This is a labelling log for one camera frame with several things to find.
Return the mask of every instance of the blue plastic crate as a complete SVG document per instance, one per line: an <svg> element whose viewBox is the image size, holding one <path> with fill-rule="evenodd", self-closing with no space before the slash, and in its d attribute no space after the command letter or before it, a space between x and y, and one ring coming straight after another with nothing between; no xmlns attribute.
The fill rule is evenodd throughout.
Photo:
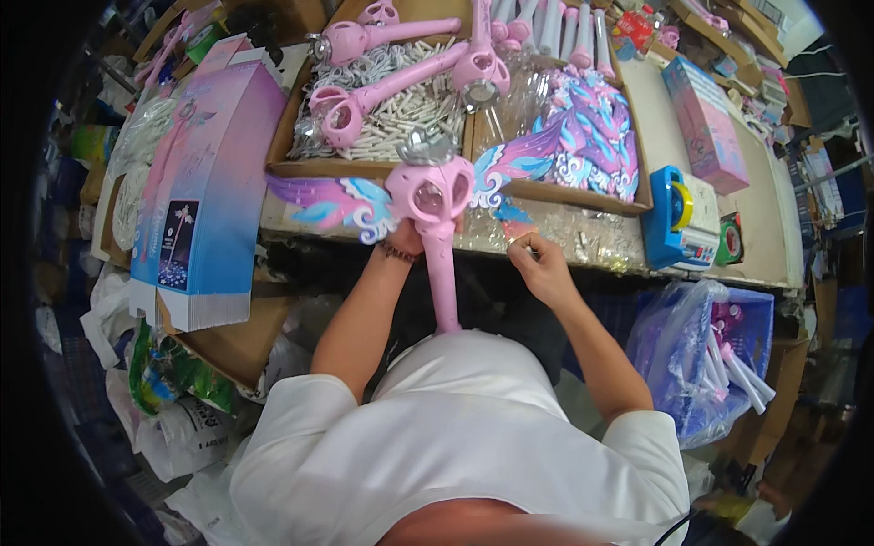
<svg viewBox="0 0 874 546"><path fill-rule="evenodd" d="M672 283L665 289L665 299L654 298L645 309L647 316L657 314L664 320L647 321L646 328L635 325L638 331L632 333L627 347L628 357L652 392L655 408L674 418L682 449L723 438L735 419L750 408L746 393L734 384L722 404L700 404L695 396L683 390L680 378L687 384L699 384L704 374L705 344L689 340L705 339L706 329L711 324L712 296L708 295L684 325L683 339L663 340L662 330L674 306L694 286L695 283L689 282ZM764 378L771 355L773 296L739 288L728 288L728 293L729 302L740 305L744 320L725 340L732 344L742 361L750 363L759 377ZM656 360L656 342L673 343L668 358Z"/></svg>

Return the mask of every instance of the person's left hand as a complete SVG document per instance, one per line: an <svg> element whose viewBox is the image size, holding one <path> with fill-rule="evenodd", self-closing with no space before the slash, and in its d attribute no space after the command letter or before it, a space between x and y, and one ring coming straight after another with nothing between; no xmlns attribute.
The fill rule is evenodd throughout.
<svg viewBox="0 0 874 546"><path fill-rule="evenodd" d="M455 222L455 232L464 232L464 214L453 220ZM389 233L385 238L385 242L394 246L402 252L418 256L425 251L422 245L422 236L416 231L413 226L413 221L410 218L404 218L398 224L398 229L394 233Z"/></svg>

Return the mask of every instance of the bracelet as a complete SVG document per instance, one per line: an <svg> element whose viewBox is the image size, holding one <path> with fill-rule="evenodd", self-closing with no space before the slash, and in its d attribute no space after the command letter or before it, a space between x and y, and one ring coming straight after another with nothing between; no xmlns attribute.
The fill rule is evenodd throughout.
<svg viewBox="0 0 874 546"><path fill-rule="evenodd" d="M385 252L385 255L389 258L401 259L408 264L414 264L416 262L416 257L413 256L411 253L399 250L394 246L386 243L385 240L379 241L377 245L383 249L383 252Z"/></svg>

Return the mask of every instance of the toy packaging box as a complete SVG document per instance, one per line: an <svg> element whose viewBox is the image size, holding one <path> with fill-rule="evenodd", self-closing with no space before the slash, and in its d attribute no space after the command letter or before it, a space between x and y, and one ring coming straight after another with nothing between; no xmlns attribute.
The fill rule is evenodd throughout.
<svg viewBox="0 0 874 546"><path fill-rule="evenodd" d="M749 187L732 118L713 78L676 57L662 70L662 79L680 122L692 174L721 195Z"/></svg>
<svg viewBox="0 0 874 546"><path fill-rule="evenodd" d="M159 299L185 332L249 316L265 157L288 98L260 60L230 61L192 77L142 192L130 312L151 325Z"/></svg>

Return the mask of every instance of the person's right hand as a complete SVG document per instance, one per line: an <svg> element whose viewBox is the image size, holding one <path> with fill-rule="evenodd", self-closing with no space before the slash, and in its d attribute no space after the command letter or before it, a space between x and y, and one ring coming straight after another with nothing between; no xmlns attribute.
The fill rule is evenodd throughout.
<svg viewBox="0 0 874 546"><path fill-rule="evenodd" d="M534 259L527 247L537 252ZM578 305L582 298L573 285L561 247L536 233L526 233L507 247L510 261L525 280L525 285L538 300L558 313Z"/></svg>

